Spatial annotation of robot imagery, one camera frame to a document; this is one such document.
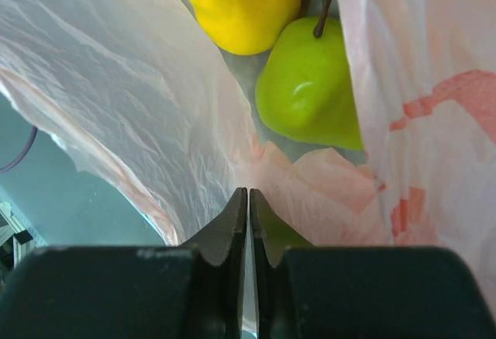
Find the brown fruit stem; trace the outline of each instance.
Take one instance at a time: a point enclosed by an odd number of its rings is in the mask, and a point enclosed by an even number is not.
[[[313,29],[313,36],[317,39],[324,33],[324,26],[326,25],[327,14],[329,13],[331,3],[332,0],[322,0],[322,11],[320,12],[319,22],[317,22],[317,26]]]

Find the table surface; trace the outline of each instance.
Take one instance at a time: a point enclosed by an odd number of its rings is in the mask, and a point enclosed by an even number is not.
[[[0,167],[22,150],[30,130],[0,95]],[[68,155],[42,132],[26,158],[0,175],[0,202],[11,204],[39,244],[164,244],[118,190],[99,177],[77,172]]]

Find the crumpled plastic bag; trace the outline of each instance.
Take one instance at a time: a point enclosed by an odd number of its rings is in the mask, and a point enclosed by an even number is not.
[[[264,143],[250,96],[181,0],[0,0],[0,92],[167,244],[235,187],[259,188],[314,244],[450,247],[492,303],[492,1],[339,0],[370,165],[330,148],[293,163]],[[252,83],[263,60],[245,59]]]

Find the white plastic bag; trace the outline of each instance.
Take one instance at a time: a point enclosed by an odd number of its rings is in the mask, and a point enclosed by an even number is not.
[[[168,244],[256,187],[315,244],[451,247],[494,302],[493,0],[339,1],[370,167],[262,144],[180,0],[0,0],[0,92]]]

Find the cable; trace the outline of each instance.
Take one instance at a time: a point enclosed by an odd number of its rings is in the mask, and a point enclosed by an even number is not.
[[[0,167],[0,174],[4,174],[7,171],[12,170],[17,164],[19,164],[24,159],[24,157],[28,154],[29,149],[31,149],[31,147],[33,146],[34,139],[36,139],[37,133],[38,133],[38,129],[36,127],[33,127],[33,129],[31,130],[31,134],[29,135],[28,142],[24,146],[24,149],[22,149],[21,153],[19,153],[17,158],[14,159],[14,161],[10,162],[5,167]]]

